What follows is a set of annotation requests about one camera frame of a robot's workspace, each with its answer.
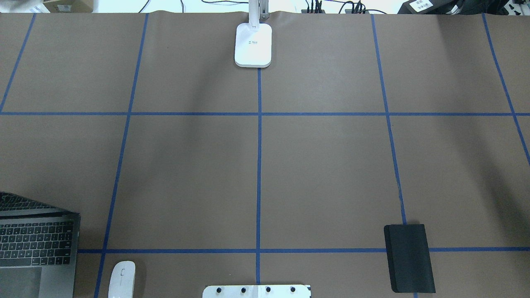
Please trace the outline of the black mouse pad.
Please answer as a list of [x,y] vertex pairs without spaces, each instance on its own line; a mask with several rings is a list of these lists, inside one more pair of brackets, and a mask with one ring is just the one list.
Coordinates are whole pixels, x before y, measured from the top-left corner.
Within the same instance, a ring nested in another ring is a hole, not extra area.
[[391,224],[383,228],[390,277],[395,293],[435,293],[424,224]]

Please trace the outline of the cardboard box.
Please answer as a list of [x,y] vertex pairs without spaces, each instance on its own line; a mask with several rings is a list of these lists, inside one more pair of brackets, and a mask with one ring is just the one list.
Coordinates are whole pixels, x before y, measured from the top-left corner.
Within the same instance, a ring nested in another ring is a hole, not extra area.
[[94,0],[44,0],[42,4],[51,13],[92,13]]

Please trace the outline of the white computer mouse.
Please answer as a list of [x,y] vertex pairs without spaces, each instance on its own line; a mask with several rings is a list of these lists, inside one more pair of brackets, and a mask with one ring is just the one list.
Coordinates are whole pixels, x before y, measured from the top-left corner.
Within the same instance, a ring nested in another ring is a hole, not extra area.
[[134,296],[136,265],[132,261],[118,262],[111,273],[108,298],[132,298]]

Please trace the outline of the grey laptop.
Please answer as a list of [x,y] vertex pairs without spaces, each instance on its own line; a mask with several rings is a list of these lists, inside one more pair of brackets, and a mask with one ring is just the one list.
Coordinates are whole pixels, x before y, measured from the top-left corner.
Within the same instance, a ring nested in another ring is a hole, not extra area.
[[0,194],[0,296],[72,298],[79,213]]

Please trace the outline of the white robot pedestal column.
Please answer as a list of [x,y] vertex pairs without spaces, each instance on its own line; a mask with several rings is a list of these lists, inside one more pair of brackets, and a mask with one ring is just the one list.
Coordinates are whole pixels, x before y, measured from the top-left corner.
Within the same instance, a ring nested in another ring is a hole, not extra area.
[[310,285],[212,285],[202,293],[203,298],[311,298]]

